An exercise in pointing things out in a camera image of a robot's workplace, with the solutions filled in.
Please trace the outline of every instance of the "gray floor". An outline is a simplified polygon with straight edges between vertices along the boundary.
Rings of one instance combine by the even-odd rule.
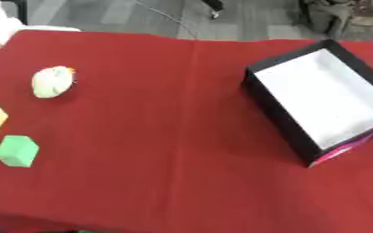
[[[297,0],[225,0],[227,10],[216,21],[199,0],[138,0],[184,26],[146,9],[135,0],[27,0],[31,25],[62,25],[86,31],[136,32],[173,38],[255,41],[265,39],[321,39],[293,24]],[[15,7],[5,4],[9,15]],[[343,39],[370,40],[366,28],[355,28]]]

